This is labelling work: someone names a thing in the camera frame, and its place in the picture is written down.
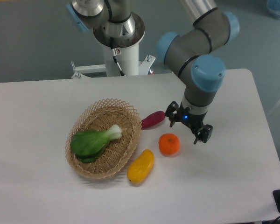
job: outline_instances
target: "robotic arm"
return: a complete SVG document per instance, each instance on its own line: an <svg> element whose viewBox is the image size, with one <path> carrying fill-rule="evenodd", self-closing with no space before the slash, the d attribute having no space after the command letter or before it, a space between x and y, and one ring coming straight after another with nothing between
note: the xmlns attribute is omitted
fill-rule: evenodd
<svg viewBox="0 0 280 224"><path fill-rule="evenodd" d="M170 126L182 122L189 127L196 137L194 144L206 143L213 127L204 125L203 119L225 76L222 60L208 54L234 39L239 23L232 13L221 13L213 0L179 2L195 29L184 36L169 32L157 43L159 57L186 84L180 107L172 102L165 115Z"/></svg>
<svg viewBox="0 0 280 224"><path fill-rule="evenodd" d="M157 43L159 58L186 84L181 105L172 102L165 115L170 126L182 122L189 127L196 137L194 144L206 143L213 127L203 119L225 76L223 61L209 53L234 39L239 23L232 13L221 13L214 0L179 2L195 29L184 36L169 32ZM131 12L130 0L72 0L67 8L81 31L93 28L105 49L107 74L115 70L117 76L122 71L138 74L138 43L145 29L142 19ZM121 49L119 56L110 50L116 48Z"/></svg>

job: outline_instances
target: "gray floor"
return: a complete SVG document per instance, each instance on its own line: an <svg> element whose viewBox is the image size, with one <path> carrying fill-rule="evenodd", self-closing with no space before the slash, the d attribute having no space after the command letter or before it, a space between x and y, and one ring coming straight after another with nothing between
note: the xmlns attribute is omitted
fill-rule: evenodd
<svg viewBox="0 0 280 224"><path fill-rule="evenodd" d="M68 2L0 2L0 82L67 79L72 75L71 61L76 66L104 63L93 34L79 33L71 22L65 9ZM228 69L247 68L253 73L267 113L280 98L280 21L268 13L266 0L216 3L222 11L237 15L241 31L213 54L221 57ZM192 29L177 0L132 0L132 9L146 25L140 59L147 54L156 56L155 45L164 33L182 35ZM168 72L160 61L154 69ZM280 158L280 114L269 124Z"/></svg>

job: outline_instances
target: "metal bracket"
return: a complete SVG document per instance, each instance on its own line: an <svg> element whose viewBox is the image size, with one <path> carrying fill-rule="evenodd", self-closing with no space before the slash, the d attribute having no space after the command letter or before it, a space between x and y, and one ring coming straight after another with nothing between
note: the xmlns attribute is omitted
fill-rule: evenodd
<svg viewBox="0 0 280 224"><path fill-rule="evenodd" d="M139 75L149 75L153 74L151 66L155 61L155 57L152 55L147 55L143 62L139 62ZM106 66L104 64L99 65L89 65L89 66L79 66L76 67L74 62L71 62L74 74L71 78L90 78L83 74L106 72Z"/></svg>

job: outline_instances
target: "orange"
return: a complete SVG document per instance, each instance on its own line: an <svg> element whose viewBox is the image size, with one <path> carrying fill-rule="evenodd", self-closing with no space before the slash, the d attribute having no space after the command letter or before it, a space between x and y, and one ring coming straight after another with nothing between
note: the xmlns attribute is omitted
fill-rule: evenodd
<svg viewBox="0 0 280 224"><path fill-rule="evenodd" d="M179 147L180 142L175 134L167 133L159 138L159 149L163 154L172 155L178 152Z"/></svg>

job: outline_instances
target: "blue object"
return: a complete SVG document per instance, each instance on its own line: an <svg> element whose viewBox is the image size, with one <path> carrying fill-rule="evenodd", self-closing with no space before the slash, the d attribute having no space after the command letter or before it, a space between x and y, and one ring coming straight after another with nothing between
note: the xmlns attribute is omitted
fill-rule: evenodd
<svg viewBox="0 0 280 224"><path fill-rule="evenodd" d="M232 12L224 12L229 21L230 34L227 42L232 41L239 33L239 21L238 18Z"/></svg>
<svg viewBox="0 0 280 224"><path fill-rule="evenodd" d="M77 16L76 12L71 7L70 3L66 5L67 11L70 13L70 16L72 20L74 21L75 25L78 27L78 29L84 33L89 31L89 29L84 25L84 23L80 20L80 18Z"/></svg>
<svg viewBox="0 0 280 224"><path fill-rule="evenodd" d="M178 34L176 32L168 32L164 34L157 43L157 54L159 58L165 63L165 56L168 48L170 47L171 42L176 38Z"/></svg>
<svg viewBox="0 0 280 224"><path fill-rule="evenodd" d="M266 7L271 14L280 19L280 0L267 0Z"/></svg>
<svg viewBox="0 0 280 224"><path fill-rule="evenodd" d="M195 85L205 92L215 92L222 85L226 67L224 62L212 55L201 55L191 68Z"/></svg>

